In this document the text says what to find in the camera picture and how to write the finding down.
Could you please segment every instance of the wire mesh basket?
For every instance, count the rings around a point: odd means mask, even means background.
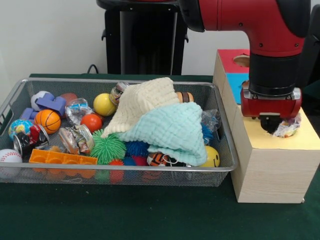
[[[31,97],[39,91],[48,91],[55,96],[75,93],[85,98],[92,106],[101,93],[110,93],[118,80],[28,78],[21,80],[10,92],[0,108],[0,149],[12,149],[8,135],[10,124],[19,119],[25,108],[30,107]],[[141,81],[125,81],[130,85]],[[34,184],[113,184],[113,185],[159,185],[159,186],[208,186],[218,187],[238,165],[238,156],[227,122],[221,96],[211,83],[175,82],[176,92],[189,92],[203,110],[218,109],[221,127],[214,133],[209,145],[220,156],[219,167],[159,167],[159,166],[114,166],[80,164],[43,164],[0,162],[1,171],[17,172],[15,177],[2,179],[4,183]],[[69,124],[63,120],[61,127]],[[57,133],[50,135],[50,145],[63,146]]]

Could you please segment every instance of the red robot arm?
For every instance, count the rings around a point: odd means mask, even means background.
[[[246,117],[295,117],[301,91],[297,70],[310,21],[310,0],[179,0],[197,32],[243,31],[250,43],[249,87],[242,89]]]

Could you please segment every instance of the wooden shape sorter box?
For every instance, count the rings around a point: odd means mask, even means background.
[[[320,139],[303,109],[301,127],[288,138],[272,136],[258,119],[242,115],[241,84],[248,80],[249,68],[234,62],[240,55],[249,50],[218,50],[213,75],[239,158],[231,172],[237,201],[301,203],[320,163]]]

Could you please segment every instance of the blue toy block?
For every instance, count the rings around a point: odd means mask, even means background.
[[[27,107],[22,115],[20,116],[20,119],[23,120],[29,120],[31,122],[34,122],[36,115],[38,114],[38,111],[35,111],[33,108]]]
[[[51,109],[59,113],[60,116],[65,114],[65,106],[67,101],[60,96],[53,96],[51,93],[46,93],[43,97],[39,97],[36,104],[41,110]]]

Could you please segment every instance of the yellow ball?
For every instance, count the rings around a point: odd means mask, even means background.
[[[93,101],[93,108],[97,114],[100,114],[103,117],[110,116],[115,113],[117,107],[109,99],[108,93],[102,93]]]
[[[207,152],[206,162],[202,164],[200,167],[208,167],[208,168],[215,168],[219,167],[220,165],[220,157],[217,150],[215,150],[211,146],[205,146],[205,150]]]

